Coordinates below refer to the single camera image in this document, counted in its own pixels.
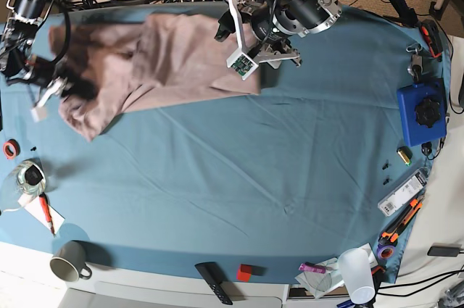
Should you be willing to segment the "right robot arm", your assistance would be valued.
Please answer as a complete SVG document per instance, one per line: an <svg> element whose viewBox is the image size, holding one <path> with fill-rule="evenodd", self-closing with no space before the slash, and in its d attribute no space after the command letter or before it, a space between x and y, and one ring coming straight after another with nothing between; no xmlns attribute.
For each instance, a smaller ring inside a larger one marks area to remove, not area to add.
<svg viewBox="0 0 464 308"><path fill-rule="evenodd" d="M64 15L65 38L55 58L47 60L33 54L31 49L53 7ZM31 109L34 121L46 118L46 103L52 96L94 99L96 86L65 64L71 22L63 0L8 0L6 8L10 14L1 34L1 73L8 86L21 83L39 87L38 98L33 100Z"/></svg>

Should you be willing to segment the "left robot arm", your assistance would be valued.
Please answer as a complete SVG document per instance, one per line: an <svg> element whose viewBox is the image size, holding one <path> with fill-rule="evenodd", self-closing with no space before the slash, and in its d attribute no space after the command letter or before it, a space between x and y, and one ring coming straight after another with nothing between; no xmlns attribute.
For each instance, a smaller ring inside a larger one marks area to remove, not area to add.
<svg viewBox="0 0 464 308"><path fill-rule="evenodd" d="M289 60L302 63L291 46L292 36L304 38L323 32L341 17L339 0L223 0L228 11L219 19L215 40L236 37L237 48L227 58L228 68L246 80L261 64L277 69Z"/></svg>

